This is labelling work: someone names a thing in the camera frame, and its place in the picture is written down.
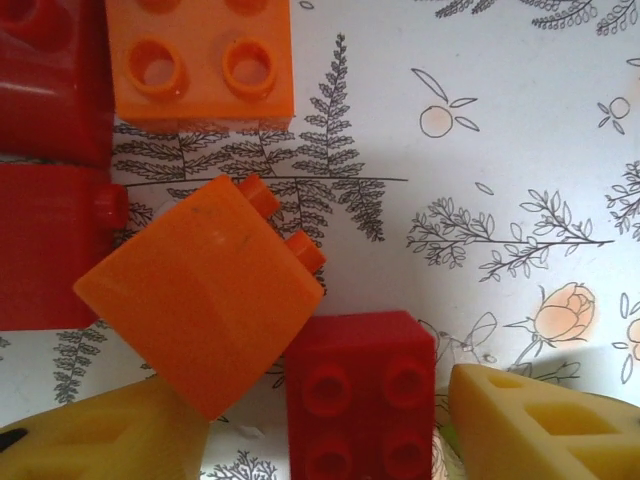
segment wallpaper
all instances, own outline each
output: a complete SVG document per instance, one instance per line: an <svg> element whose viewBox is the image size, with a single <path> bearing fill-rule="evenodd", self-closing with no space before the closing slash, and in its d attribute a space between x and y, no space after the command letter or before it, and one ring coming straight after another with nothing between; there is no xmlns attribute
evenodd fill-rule
<svg viewBox="0 0 640 480"><path fill-rule="evenodd" d="M318 313L405 309L434 335L439 425L458 362L640 404L637 0L291 5L288 132L116 122L118 243L208 179L258 173L274 228L328 257ZM150 375L104 322L0 332L0 424ZM283 383L279 359L215 422L202 478L288 478Z"/></svg>

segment red building block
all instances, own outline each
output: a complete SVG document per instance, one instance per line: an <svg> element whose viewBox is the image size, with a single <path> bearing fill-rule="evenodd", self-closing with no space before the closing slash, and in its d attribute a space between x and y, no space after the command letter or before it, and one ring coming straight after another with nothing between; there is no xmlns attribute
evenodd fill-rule
<svg viewBox="0 0 640 480"><path fill-rule="evenodd" d="M104 2L0 0L0 152L108 168Z"/></svg>
<svg viewBox="0 0 640 480"><path fill-rule="evenodd" d="M409 314L311 318L285 379L292 480L431 478L435 346Z"/></svg>
<svg viewBox="0 0 640 480"><path fill-rule="evenodd" d="M127 191L106 171L0 165L0 331L84 328L73 283L112 249Z"/></svg>

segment orange building block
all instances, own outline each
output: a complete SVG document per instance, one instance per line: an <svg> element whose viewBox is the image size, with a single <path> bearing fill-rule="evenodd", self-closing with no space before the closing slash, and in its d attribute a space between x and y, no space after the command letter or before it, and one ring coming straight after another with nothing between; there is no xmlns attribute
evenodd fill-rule
<svg viewBox="0 0 640 480"><path fill-rule="evenodd" d="M324 294L311 239L283 242L264 220L278 207L259 177L236 187L220 176L74 287L209 420L271 366Z"/></svg>
<svg viewBox="0 0 640 480"><path fill-rule="evenodd" d="M150 132L282 129L289 0L106 0L116 112Z"/></svg>

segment plastic block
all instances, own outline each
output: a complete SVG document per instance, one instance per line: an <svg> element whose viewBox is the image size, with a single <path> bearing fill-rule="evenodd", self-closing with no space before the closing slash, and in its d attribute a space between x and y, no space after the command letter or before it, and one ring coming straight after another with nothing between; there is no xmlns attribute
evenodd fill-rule
<svg viewBox="0 0 640 480"><path fill-rule="evenodd" d="M640 478L640 408L456 365L449 408L469 480Z"/></svg>
<svg viewBox="0 0 640 480"><path fill-rule="evenodd" d="M196 480L208 432L156 377L0 429L0 478Z"/></svg>
<svg viewBox="0 0 640 480"><path fill-rule="evenodd" d="M0 331L93 323L72 287L111 252L128 216L127 191L106 171L0 165Z"/></svg>
<svg viewBox="0 0 640 480"><path fill-rule="evenodd" d="M286 130L289 0L107 0L118 116L150 132Z"/></svg>
<svg viewBox="0 0 640 480"><path fill-rule="evenodd" d="M0 152L108 168L113 103L102 2L0 0Z"/></svg>
<svg viewBox="0 0 640 480"><path fill-rule="evenodd" d="M311 318L285 382L292 480L431 478L434 339L408 313Z"/></svg>
<svg viewBox="0 0 640 480"><path fill-rule="evenodd" d="M257 176L220 176L93 268L76 292L209 420L268 370L313 314L322 253L264 219Z"/></svg>

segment fruit drawing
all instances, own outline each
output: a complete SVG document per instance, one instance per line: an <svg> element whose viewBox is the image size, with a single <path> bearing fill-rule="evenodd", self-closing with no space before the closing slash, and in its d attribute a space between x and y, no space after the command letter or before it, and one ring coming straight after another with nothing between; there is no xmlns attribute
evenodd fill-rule
<svg viewBox="0 0 640 480"><path fill-rule="evenodd" d="M458 98L450 102L449 97L435 78L419 68L412 68L411 71L445 104L444 106L429 105L422 111L419 122L422 133L429 138L442 138L451 131L455 124L474 132L480 131L480 128L474 122L466 117L457 115L458 108L475 102L478 100L477 98Z"/></svg>
<svg viewBox="0 0 640 480"><path fill-rule="evenodd" d="M606 115L602 120L600 120L598 128L602 128L613 118L611 121L613 128L615 128L620 135L624 135L624 128L622 128L619 120L622 120L624 117L629 115L629 112L631 111L631 105L627 99L616 97L611 101L609 107L605 107L602 103L598 102L598 108Z"/></svg>

